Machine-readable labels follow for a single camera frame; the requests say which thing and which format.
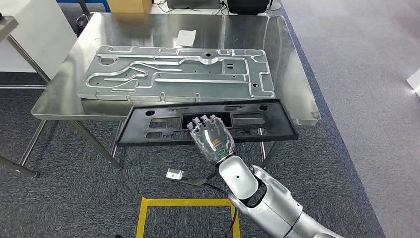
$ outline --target table surface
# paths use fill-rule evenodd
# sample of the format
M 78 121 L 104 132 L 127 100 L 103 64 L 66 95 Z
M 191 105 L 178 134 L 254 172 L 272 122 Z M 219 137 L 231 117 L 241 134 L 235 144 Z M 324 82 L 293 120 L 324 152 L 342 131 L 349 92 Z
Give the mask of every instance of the table surface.
M 264 49 L 276 96 L 293 122 L 314 125 L 320 119 L 285 21 L 268 15 L 95 13 L 31 113 L 41 120 L 124 120 L 133 104 L 161 104 L 85 100 L 76 92 L 99 46 L 175 48 L 179 30 L 196 30 L 193 48 Z

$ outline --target white paper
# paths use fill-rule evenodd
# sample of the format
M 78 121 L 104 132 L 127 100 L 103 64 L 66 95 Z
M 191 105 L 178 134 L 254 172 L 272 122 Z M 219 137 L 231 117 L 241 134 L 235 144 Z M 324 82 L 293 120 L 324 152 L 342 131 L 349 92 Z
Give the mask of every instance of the white paper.
M 194 40 L 196 38 L 196 31 L 185 31 L 180 30 L 178 33 L 178 38 L 176 39 L 176 44 L 179 46 L 193 46 Z

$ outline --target mounting hole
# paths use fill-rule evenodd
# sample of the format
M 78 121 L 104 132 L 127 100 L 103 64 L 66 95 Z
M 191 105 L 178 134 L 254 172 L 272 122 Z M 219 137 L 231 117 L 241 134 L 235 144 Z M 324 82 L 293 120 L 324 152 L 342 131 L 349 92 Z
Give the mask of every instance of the mounting hole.
M 258 109 L 260 109 L 261 111 L 267 111 L 268 110 L 268 107 L 267 107 L 267 105 L 260 105 L 258 107 Z
M 146 114 L 146 116 L 151 116 L 151 115 L 155 114 L 155 112 L 154 111 L 147 111 L 145 114 Z

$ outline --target white wall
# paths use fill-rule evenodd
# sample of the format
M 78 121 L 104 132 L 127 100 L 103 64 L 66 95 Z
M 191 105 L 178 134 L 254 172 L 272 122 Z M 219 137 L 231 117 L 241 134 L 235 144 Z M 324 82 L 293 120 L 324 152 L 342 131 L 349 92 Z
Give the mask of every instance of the white wall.
M 12 36 L 50 79 L 76 42 L 76 36 L 55 0 L 0 0 L 4 16 L 13 16 L 19 25 Z M 0 71 L 33 72 L 7 41 L 0 44 Z

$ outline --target black plastic part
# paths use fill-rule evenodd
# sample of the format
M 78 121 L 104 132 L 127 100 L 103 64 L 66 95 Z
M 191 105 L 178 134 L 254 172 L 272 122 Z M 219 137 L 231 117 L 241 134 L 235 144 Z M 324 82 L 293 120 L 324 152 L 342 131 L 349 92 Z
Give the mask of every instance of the black plastic part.
M 180 183 L 185 183 L 188 185 L 192 185 L 192 186 L 202 186 L 203 184 L 205 184 L 207 181 L 209 181 L 210 179 L 212 179 L 213 177 L 215 177 L 216 175 L 219 174 L 219 169 L 218 167 L 215 168 L 215 170 L 213 171 L 213 173 L 211 173 L 210 175 L 208 175 L 205 178 L 189 178 L 189 177 L 185 177 L 183 176 L 181 180 L 176 180 L 176 179 L 170 179 L 174 182 L 180 182 Z
M 218 0 L 166 0 L 169 9 L 219 9 Z
M 118 136 L 121 146 L 194 144 L 186 125 L 194 117 L 220 116 L 235 142 L 297 140 L 280 99 L 133 106 Z
M 267 193 L 267 186 L 259 178 L 255 178 L 258 181 L 257 191 L 251 197 L 241 200 L 242 203 L 249 208 L 258 206 L 258 204 L 261 203 L 265 197 L 265 194 Z
M 227 0 L 229 11 L 238 15 L 257 15 L 264 13 L 269 0 Z

